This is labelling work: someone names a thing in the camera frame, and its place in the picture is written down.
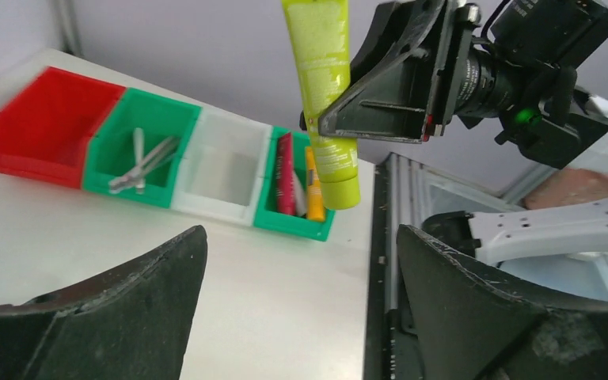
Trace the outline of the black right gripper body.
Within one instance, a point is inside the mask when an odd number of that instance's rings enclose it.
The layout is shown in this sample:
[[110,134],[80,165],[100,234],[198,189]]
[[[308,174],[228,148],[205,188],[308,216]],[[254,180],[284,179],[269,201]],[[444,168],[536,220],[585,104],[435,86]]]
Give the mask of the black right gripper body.
[[534,162],[562,169],[608,132],[608,118],[586,109],[579,66],[608,38],[599,1],[503,1],[486,23],[468,4],[454,11],[441,90],[425,108],[424,134],[453,117],[467,128],[485,119],[502,127]]

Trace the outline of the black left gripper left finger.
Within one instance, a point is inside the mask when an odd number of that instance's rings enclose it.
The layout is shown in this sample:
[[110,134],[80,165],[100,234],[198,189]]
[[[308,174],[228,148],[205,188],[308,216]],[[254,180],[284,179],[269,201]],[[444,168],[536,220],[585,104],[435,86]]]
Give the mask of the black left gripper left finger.
[[0,379],[177,379],[207,263],[194,226],[119,266],[0,305]]

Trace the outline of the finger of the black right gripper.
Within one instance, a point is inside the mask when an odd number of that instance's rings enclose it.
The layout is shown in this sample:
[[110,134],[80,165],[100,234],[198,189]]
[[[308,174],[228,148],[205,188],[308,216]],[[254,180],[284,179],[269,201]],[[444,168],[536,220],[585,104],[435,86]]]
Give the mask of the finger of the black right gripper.
[[436,47],[425,40],[448,1],[388,1],[378,4],[370,28],[351,62],[354,97],[401,97],[413,81],[413,65],[424,56],[432,58]]
[[386,55],[319,116],[319,133],[419,143],[432,108],[434,71],[428,49]]

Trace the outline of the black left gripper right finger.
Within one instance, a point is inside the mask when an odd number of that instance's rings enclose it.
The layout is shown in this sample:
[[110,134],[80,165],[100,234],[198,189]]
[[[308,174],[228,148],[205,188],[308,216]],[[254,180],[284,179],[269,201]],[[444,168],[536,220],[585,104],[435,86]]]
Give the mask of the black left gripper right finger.
[[427,379],[608,379],[608,302],[520,279],[400,226]]

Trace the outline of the green toothpaste tube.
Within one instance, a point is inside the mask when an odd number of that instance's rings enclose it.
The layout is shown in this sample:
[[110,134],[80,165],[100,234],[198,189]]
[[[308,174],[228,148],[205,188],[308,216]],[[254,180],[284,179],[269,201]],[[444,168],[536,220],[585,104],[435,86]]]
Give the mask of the green toothpaste tube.
[[282,1],[302,98],[302,111],[329,210],[359,204],[357,142],[325,137],[318,120],[351,79],[347,1]]

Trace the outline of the red toothpaste tube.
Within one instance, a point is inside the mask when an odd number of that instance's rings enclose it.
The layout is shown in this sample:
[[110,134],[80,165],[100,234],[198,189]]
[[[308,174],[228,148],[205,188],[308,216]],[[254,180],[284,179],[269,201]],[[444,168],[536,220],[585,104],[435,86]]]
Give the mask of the red toothpaste tube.
[[290,132],[277,140],[276,151],[276,203],[277,211],[284,215],[295,215],[295,200],[292,188],[294,155]]

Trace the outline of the white toothpaste tube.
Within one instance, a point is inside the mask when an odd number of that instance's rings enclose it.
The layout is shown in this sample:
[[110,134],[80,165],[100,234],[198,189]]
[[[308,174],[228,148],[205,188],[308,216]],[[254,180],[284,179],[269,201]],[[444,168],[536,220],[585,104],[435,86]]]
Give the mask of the white toothpaste tube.
[[305,218],[308,211],[306,190],[299,180],[295,170],[292,171],[292,188],[295,205],[295,214]]

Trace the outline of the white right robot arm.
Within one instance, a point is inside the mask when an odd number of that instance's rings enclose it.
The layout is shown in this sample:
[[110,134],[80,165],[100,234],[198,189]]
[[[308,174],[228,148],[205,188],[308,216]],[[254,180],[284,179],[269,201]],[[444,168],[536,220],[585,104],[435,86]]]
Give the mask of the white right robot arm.
[[[497,119],[496,143],[554,169],[608,174],[608,101],[578,67],[608,38],[600,1],[503,1],[488,19],[466,1],[383,2],[351,61],[351,85],[320,133],[398,143]],[[511,214],[432,215],[422,229],[486,264],[608,252],[608,198]]]

